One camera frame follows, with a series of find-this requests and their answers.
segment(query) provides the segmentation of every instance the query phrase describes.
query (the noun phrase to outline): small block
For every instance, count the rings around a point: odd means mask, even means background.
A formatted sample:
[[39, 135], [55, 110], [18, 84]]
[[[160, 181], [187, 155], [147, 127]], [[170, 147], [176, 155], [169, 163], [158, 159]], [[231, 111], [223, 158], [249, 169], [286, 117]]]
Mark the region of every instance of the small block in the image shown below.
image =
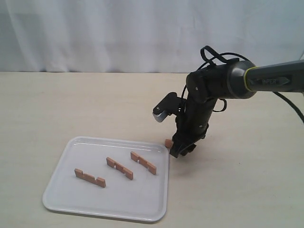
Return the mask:
[[115, 166], [115, 161], [109, 157], [106, 158], [106, 163], [108, 166], [111, 166], [112, 168]]
[[149, 172], [152, 173], [153, 175], [156, 175], [156, 166], [152, 165], [150, 162], [148, 162], [147, 166]]
[[100, 187], [105, 188], [105, 179], [101, 178], [101, 177], [97, 177], [96, 179], [96, 184]]
[[127, 168], [123, 168], [123, 172], [125, 173], [126, 177], [130, 180], [133, 180], [133, 172]]
[[115, 167], [117, 170], [119, 170], [120, 172], [124, 172], [124, 167], [121, 164], [115, 163]]
[[83, 175], [84, 175], [84, 173], [80, 169], [75, 169], [74, 172], [75, 172], [75, 175], [80, 178], [83, 177]]
[[133, 161], [138, 161], [138, 159], [139, 159], [139, 155], [137, 154], [137, 153], [135, 153], [135, 152], [131, 152], [131, 159], [133, 160]]
[[139, 163], [147, 168], [147, 161], [144, 158], [139, 157]]
[[88, 181], [88, 182], [91, 182], [91, 183], [94, 183], [94, 184], [95, 184], [95, 177], [93, 177], [92, 175], [87, 174], [87, 173], [85, 173], [85, 174], [84, 174], [84, 176], [85, 176], [85, 180], [86, 180], [86, 181]]
[[165, 147], [166, 148], [171, 148], [172, 147], [172, 145], [173, 145], [173, 142], [172, 142], [172, 140], [171, 139], [166, 139], [165, 140]]

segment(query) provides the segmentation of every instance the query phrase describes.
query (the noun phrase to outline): white table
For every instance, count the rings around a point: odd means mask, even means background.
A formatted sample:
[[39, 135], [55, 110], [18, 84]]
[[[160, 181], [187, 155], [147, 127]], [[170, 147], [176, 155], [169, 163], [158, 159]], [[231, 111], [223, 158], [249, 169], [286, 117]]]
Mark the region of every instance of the white table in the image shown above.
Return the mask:
[[[75, 136], [163, 143], [174, 117], [152, 109], [184, 74], [0, 73], [0, 227], [148, 224], [57, 214], [42, 194]], [[303, 111], [301, 94], [287, 95]], [[154, 227], [304, 227], [304, 127], [273, 93], [229, 100], [205, 140], [170, 158], [168, 207]]]

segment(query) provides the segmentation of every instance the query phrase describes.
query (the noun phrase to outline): table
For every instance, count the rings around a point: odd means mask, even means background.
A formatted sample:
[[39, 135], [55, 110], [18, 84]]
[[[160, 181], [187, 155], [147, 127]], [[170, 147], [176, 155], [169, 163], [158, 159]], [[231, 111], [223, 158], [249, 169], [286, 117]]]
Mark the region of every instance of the table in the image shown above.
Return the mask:
[[[163, 143], [174, 117], [152, 109], [181, 95], [185, 74], [0, 73], [1, 227], [143, 227], [53, 213], [42, 194], [75, 136]], [[287, 95], [303, 111], [302, 94]], [[220, 109], [221, 101], [216, 108]], [[229, 100], [205, 140], [170, 157], [168, 207], [154, 227], [304, 226], [304, 128], [273, 93]]]

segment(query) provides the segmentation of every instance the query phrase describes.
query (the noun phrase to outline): fabric backdrop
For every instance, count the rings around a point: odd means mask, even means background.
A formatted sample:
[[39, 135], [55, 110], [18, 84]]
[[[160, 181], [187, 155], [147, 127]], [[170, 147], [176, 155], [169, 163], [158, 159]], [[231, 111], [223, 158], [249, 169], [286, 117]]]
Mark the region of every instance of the fabric backdrop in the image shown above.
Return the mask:
[[304, 0], [0, 0], [0, 71], [189, 72], [200, 49], [258, 66], [304, 51]]

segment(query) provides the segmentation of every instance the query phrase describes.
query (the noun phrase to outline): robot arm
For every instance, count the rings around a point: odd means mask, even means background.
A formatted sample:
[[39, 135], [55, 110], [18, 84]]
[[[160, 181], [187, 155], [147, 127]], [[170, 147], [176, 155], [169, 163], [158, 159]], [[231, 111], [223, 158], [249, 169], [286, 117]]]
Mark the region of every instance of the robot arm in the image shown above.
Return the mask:
[[[205, 49], [225, 64], [216, 65], [212, 59], [207, 59]], [[187, 99], [172, 92], [153, 109], [158, 122], [168, 115], [176, 115], [177, 131], [170, 149], [170, 154], [176, 158], [193, 151], [195, 143], [205, 138], [218, 99], [224, 100], [226, 105], [227, 98], [248, 99], [257, 91], [304, 92], [304, 60], [256, 67], [248, 60], [226, 60], [209, 46], [202, 48], [201, 55], [209, 65], [187, 76]]]

